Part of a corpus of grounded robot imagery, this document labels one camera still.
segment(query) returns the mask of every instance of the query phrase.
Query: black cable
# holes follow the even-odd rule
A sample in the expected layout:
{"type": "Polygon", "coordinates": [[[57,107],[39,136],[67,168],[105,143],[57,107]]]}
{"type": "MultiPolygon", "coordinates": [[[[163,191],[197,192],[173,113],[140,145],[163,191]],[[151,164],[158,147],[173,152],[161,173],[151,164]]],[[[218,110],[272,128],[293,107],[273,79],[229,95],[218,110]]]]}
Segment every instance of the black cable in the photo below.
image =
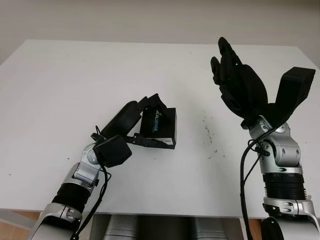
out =
{"type": "Polygon", "coordinates": [[[252,172],[252,170],[255,168],[255,166],[257,165],[257,163],[259,162],[261,157],[261,154],[258,154],[258,158],[255,160],[254,164],[252,165],[252,167],[250,168],[250,170],[248,171],[247,175],[244,178],[244,183],[246,183],[247,178],[249,177],[250,173],[252,172]]]}
{"type": "Polygon", "coordinates": [[[79,234],[86,227],[86,225],[89,223],[90,219],[92,218],[92,216],[96,212],[97,208],[99,207],[100,203],[102,202],[102,198],[105,195],[105,192],[107,190],[108,181],[111,179],[111,176],[112,176],[111,173],[107,172],[105,166],[99,161],[98,157],[97,157],[97,161],[100,164],[102,171],[104,173],[104,184],[102,185],[99,197],[98,197],[97,201],[95,202],[94,206],[92,207],[91,211],[89,212],[88,216],[85,218],[85,220],[83,221],[83,223],[79,227],[78,231],[72,237],[72,239],[74,239],[74,240],[79,239],[79,234]]]}
{"type": "Polygon", "coordinates": [[[97,125],[95,125],[95,130],[96,130],[96,133],[97,133],[97,134],[101,135],[101,134],[100,134],[100,133],[101,133],[101,132],[100,132],[100,129],[99,129],[99,127],[98,127],[97,125]]]}
{"type": "Polygon", "coordinates": [[[268,136],[269,134],[274,132],[279,127],[280,126],[274,127],[272,129],[270,129],[269,131],[265,132],[264,134],[260,135],[259,137],[257,137],[255,140],[253,140],[246,147],[246,149],[244,150],[242,157],[241,157],[241,162],[240,162],[240,201],[241,201],[241,210],[242,210],[243,221],[244,221],[246,235],[247,235],[248,240],[253,240],[253,237],[252,237],[251,231],[250,231],[247,206],[246,206],[246,197],[245,197],[244,168],[245,168],[246,156],[255,144],[259,143],[262,139],[264,139],[266,136],[268,136]]]}

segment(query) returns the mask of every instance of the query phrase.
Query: robotic hand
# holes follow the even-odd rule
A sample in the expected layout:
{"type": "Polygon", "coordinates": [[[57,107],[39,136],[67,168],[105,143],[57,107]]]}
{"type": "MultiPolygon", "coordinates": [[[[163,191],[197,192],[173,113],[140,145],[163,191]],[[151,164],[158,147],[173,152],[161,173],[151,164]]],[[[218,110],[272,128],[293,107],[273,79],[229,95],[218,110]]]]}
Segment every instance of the robotic hand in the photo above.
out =
{"type": "Polygon", "coordinates": [[[246,200],[245,182],[260,160],[265,183],[264,210],[269,217],[261,225],[264,240],[319,240],[320,227],[313,202],[308,200],[300,163],[301,151],[291,138],[286,121],[308,96],[314,69],[293,67],[281,78],[275,103],[268,103],[265,86],[254,70],[242,64],[227,40],[218,41],[221,61],[211,59],[213,80],[227,107],[243,118],[241,126],[252,137],[240,164],[240,197],[243,219],[252,240],[246,200]],[[244,178],[244,162],[256,145],[258,159],[244,178]]]}
{"type": "Polygon", "coordinates": [[[57,195],[35,223],[28,240],[79,239],[79,233],[101,203],[111,177],[105,166],[111,168],[121,165],[132,155],[127,143],[150,148],[168,147],[162,141],[145,138],[139,133],[135,133],[133,137],[127,136],[140,120],[141,112],[152,108],[159,109],[164,116],[169,117],[166,105],[155,94],[149,98],[144,97],[140,102],[128,102],[101,132],[96,127],[97,133],[91,135],[95,143],[84,148],[81,162],[70,169],[57,195]],[[80,226],[87,200],[98,185],[100,170],[104,173],[104,184],[96,204],[80,226]]]}

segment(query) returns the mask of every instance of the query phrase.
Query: dark stain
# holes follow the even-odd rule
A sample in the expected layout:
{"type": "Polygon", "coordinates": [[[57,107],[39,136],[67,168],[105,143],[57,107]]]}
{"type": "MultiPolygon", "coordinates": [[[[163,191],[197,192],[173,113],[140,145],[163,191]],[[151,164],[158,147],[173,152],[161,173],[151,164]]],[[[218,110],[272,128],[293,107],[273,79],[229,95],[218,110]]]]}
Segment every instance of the dark stain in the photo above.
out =
{"type": "Polygon", "coordinates": [[[205,129],[206,129],[206,131],[208,132],[208,137],[209,137],[209,140],[210,140],[210,143],[212,144],[212,137],[210,136],[211,134],[210,134],[210,130],[209,130],[209,128],[208,128],[208,126],[207,125],[205,125],[205,129]]]}

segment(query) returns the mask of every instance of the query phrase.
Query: floor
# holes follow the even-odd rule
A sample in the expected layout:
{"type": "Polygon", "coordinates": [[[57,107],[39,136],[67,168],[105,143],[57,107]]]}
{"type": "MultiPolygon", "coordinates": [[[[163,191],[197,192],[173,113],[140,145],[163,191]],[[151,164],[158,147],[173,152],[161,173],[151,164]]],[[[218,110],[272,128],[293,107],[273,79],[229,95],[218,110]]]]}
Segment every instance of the floor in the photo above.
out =
{"type": "MultiPolygon", "coordinates": [[[[32,211],[17,211],[27,218],[37,220],[40,212],[32,211]]],[[[12,226],[3,222],[0,222],[0,240],[25,240],[29,235],[29,231],[17,226],[12,226]]]]}
{"type": "MultiPolygon", "coordinates": [[[[40,212],[30,211],[16,211],[27,218],[37,220],[40,212]]],[[[89,222],[87,227],[80,234],[80,240],[89,240],[92,221],[89,222]]],[[[259,219],[250,220],[251,233],[254,240],[261,240],[261,221],[259,219]]],[[[0,240],[25,240],[29,235],[29,231],[16,226],[0,222],[0,240]]]]}

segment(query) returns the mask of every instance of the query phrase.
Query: silver metal housing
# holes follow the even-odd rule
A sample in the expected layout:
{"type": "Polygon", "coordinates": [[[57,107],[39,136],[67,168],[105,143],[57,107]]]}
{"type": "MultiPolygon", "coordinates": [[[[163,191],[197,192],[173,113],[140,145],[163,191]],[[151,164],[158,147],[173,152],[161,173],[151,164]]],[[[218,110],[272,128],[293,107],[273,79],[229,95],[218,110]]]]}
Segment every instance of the silver metal housing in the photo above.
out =
{"type": "Polygon", "coordinates": [[[70,223],[74,223],[74,222],[80,223],[82,220],[82,214],[77,209],[71,206],[60,204],[60,203],[51,202],[45,207],[39,219],[36,221],[34,227],[32,228],[28,236],[28,240],[31,240],[31,239],[34,240],[33,238],[34,234],[38,231],[39,227],[41,226],[45,218],[49,216],[52,216],[58,219],[63,219],[70,223]]]}

